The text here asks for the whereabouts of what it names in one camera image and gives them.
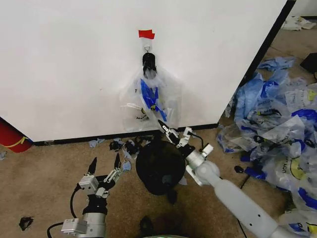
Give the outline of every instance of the white wall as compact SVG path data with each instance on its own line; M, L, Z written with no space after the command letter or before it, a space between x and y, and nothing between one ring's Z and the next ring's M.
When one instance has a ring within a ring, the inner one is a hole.
M217 123L286 0L0 0L0 115L34 141L125 132L139 29L183 82L181 126Z
M317 16L317 0L297 0L290 16Z

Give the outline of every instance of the black round object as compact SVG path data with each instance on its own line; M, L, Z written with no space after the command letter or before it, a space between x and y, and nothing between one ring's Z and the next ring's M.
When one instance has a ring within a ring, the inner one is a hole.
M184 176L185 160L173 144L152 141L140 150L136 171L150 193L163 195Z

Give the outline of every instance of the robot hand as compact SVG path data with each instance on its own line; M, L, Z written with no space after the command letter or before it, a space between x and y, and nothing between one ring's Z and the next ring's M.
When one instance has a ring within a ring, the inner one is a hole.
M173 143L185 157L187 162L186 171L193 177L195 182L202 185L211 185L218 199L233 213L233 215L252 233L259 238L296 238L300 237L282 227L269 216L258 204L249 198L241 189L232 182L221 179L217 165L207 161L206 157L213 150L207 144L201 152L190 146L188 141L192 129L187 127L183 138L172 128L162 121L158 121L164 130L168 140Z
M88 196L88 206L83 210L83 219L75 216L72 209L73 219L66 219L61 231L64 234L77 236L78 238L96 238L105 237L107 215L107 202L109 190L115 186L115 183L122 174L119 154L116 155L114 170L109 175L95 176L97 158L90 164L87 174L85 174L74 190L74 193L82 189Z

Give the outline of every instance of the beige carpet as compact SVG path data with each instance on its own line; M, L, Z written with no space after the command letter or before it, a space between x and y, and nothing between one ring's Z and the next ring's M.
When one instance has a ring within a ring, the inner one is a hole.
M280 31L265 58L273 56L297 56L297 64L309 52L317 52L317 29L301 32ZM304 77L314 82L312 75L298 65L290 69L292 77ZM222 119L230 124L231 119ZM244 174L234 171L239 154L224 154L215 137L219 130L198 131L198 135L214 146L209 160L215 162L224 179L240 185ZM116 153L109 151L106 141L96 148L88 143L32 147L21 154L8 151L6 159L0 161L0 237L2 238L44 238L46 229L53 223L71 218L69 198L87 171L94 157L98 157L96 175L107 174L113 168ZM197 148L198 140L191 143ZM165 196L154 196L147 192L139 180L135 163L132 171L122 174L117 185L110 190L106 233L109 238L136 238L139 235L139 221L148 215L159 233L173 233L191 238L242 238L236 219L215 197L211 187L199 187L190 178L187 186L178 185L178 201L172 206ZM284 209L287 196L266 182L249 179L244 191L277 218ZM74 198L74 209L79 216L86 206L86 196L78 192ZM32 226L22 232L18 226L22 216L33 216ZM52 230L54 238L64 237L60 227Z

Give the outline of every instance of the cable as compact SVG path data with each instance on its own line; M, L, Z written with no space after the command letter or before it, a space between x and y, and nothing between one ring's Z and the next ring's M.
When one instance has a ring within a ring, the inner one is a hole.
M241 228L241 231L242 231L242 233L243 233L243 235L244 235L244 238L248 238L248 237L247 237L247 234L244 232L244 230L243 230L243 228L242 228L242 225L241 225L240 221L239 221L238 219L237 219L237 221L238 221L239 226L240 226L240 228Z
M194 134L192 132L189 132L188 134L193 136L193 137L196 137L196 138L198 138L198 139L200 139L202 141L202 148L201 148L201 150L202 150L204 148L204 140L200 136L198 136L198 135L196 135L196 134Z
M50 233L50 230L53 228L53 227L57 227L57 226L61 226L63 225L64 222L60 222L60 223L56 223L54 225L51 225L48 230L46 231L47 235L48 235L48 238L52 238L51 236L51 233Z
M246 184L246 182L248 181L248 179L249 179L250 177L251 177L251 176L248 175L248 176L243 180L243 183L242 183L242 185L240 186L240 189L243 188L243 186Z
M70 197L70 201L69 201L70 212L71 212L71 215L73 216L73 218L77 218L77 217L76 217L76 214L75 214L75 212L74 212L74 208L73 208L73 200L74 200L75 193L76 193L80 188L81 188L80 185L77 184L76 187L75 187L75 189L74 189L74 191L73 191L73 193L72 193L72 195L71 195L71 197Z
M248 181L249 178L250 178L250 175L246 176L246 178L243 180L243 182L242 182L242 184L241 184L241 186L240 186L240 189L243 188L243 186L246 184L246 182ZM247 237L247 234L244 232L244 229L243 229L243 227L242 227L240 221L239 221L238 219L237 219L237 221L238 221L239 227L240 227L240 229L241 229L241 231L242 231L242 233L243 233L243 235L244 235L244 238L248 238L248 237Z

